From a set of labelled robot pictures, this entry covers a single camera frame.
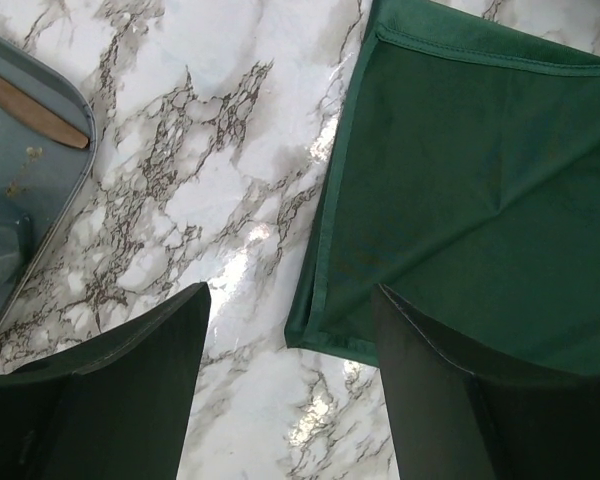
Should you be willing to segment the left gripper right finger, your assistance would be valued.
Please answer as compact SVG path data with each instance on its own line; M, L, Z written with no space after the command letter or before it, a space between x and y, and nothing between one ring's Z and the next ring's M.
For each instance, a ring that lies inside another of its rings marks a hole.
M545 368L372 296L403 479L600 479L600 375Z

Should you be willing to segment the dark green cloth napkin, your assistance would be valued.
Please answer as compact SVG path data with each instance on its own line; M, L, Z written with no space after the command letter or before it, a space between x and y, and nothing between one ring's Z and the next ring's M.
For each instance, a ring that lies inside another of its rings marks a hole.
M491 348L600 373L600 57L373 4L287 346L376 365L379 284Z

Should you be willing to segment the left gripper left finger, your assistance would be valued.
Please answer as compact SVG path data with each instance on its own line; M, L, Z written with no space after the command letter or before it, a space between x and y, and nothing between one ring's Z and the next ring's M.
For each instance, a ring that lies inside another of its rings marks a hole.
M0 374L0 479L173 479L211 297L193 284L116 328Z

